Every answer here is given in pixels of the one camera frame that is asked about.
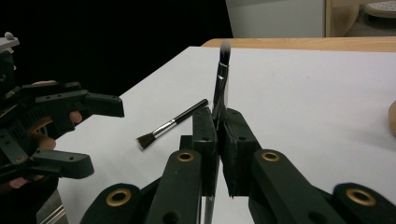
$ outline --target brush bristles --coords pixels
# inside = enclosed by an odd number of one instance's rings
[[[223,41],[220,46],[220,62],[228,65],[230,61],[231,44],[229,41]]]
[[[136,138],[137,144],[140,146],[140,149],[143,150],[148,147],[152,142],[155,141],[155,136],[152,133],[148,133]]]

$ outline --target table surface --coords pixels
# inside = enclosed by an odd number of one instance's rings
[[[187,48],[125,92],[125,118],[91,116],[57,140],[58,150],[90,155],[95,169],[87,178],[60,179],[70,223],[79,223],[105,188],[143,188],[162,175],[180,136],[192,133],[192,118],[144,152],[135,139],[202,99],[211,108],[222,40]],[[327,192],[354,182],[396,203],[396,138],[386,123],[396,96],[396,38],[229,41],[228,107],[243,114],[262,147],[281,151]],[[218,181],[213,223],[252,223],[247,198],[231,199],[221,172]]]

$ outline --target brush handle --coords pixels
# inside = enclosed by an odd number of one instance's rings
[[[189,116],[191,116],[192,113],[193,113],[195,110],[197,110],[197,109],[199,109],[199,108],[201,108],[201,107],[203,107],[203,106],[205,106],[205,105],[207,105],[207,100],[206,100],[206,99],[200,101],[200,102],[199,102],[198,104],[196,104],[196,105],[193,105],[192,107],[190,107],[190,109],[184,111],[184,112],[181,113],[179,116],[175,117],[175,118],[174,118],[174,121],[176,122],[176,124],[179,124],[181,121],[183,121],[183,120],[185,120],[186,118],[188,118]]]

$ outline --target black background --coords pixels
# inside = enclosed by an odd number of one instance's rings
[[[78,81],[121,95],[188,46],[232,38],[224,1],[3,1],[17,85]]]

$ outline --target wooden table edge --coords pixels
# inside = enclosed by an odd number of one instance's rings
[[[240,49],[317,49],[342,51],[396,52],[396,36],[318,37],[318,38],[214,38],[201,47],[218,48],[228,40]]]

